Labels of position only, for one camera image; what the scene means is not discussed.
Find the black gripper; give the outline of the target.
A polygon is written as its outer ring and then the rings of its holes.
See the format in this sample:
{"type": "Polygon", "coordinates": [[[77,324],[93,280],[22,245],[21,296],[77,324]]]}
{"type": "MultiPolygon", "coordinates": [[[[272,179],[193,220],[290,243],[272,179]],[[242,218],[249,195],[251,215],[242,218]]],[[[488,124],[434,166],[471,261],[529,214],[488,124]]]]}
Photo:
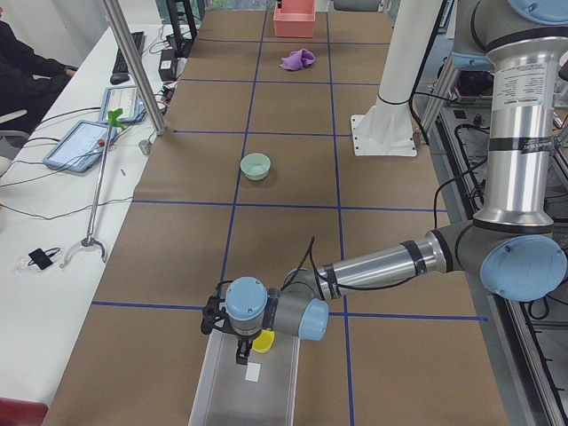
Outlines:
{"type": "Polygon", "coordinates": [[[233,331],[233,334],[237,338],[237,350],[235,353],[235,361],[238,365],[246,366],[249,362],[249,355],[252,350],[253,342],[256,338],[258,338],[262,333],[262,330],[259,329],[252,335],[242,335],[233,331]]]}

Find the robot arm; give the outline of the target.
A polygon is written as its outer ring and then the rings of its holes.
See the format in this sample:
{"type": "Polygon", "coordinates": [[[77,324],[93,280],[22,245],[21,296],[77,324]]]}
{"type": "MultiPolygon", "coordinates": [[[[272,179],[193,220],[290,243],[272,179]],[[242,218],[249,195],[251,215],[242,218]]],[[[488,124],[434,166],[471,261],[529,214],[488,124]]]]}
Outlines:
{"type": "Polygon", "coordinates": [[[465,271],[502,298],[531,302],[556,289],[567,259],[545,213],[559,60],[567,49],[564,1],[462,1],[454,57],[486,58],[493,101],[483,206],[468,222],[433,229],[417,241],[312,268],[297,267],[280,288],[254,277],[218,286],[201,330],[237,339],[246,364],[265,330],[318,341],[328,302],[351,292],[395,288],[429,272],[465,271]]]}

